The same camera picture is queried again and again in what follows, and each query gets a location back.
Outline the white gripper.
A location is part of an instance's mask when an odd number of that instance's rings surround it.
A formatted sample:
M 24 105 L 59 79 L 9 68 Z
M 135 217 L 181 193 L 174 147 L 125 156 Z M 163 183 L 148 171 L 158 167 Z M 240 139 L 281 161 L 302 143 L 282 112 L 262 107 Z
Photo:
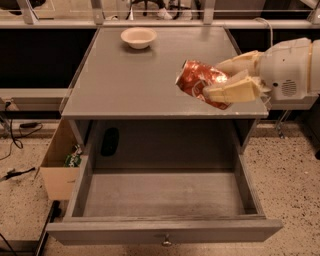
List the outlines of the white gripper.
M 312 41 L 308 38 L 282 41 L 264 53 L 254 50 L 240 54 L 215 65 L 232 77 L 206 86 L 203 95 L 211 102 L 254 101 L 261 96 L 262 80 L 274 100 L 302 100 L 313 94 L 311 60 Z

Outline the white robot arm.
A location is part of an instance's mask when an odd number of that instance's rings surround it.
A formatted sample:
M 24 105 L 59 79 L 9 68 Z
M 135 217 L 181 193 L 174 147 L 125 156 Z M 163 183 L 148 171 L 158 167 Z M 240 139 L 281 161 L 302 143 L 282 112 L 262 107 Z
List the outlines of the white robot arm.
M 300 101 L 320 92 L 320 40 L 282 41 L 265 52 L 225 60 L 216 68 L 229 78 L 203 89 L 212 102 L 249 102 L 262 96 L 275 102 Z

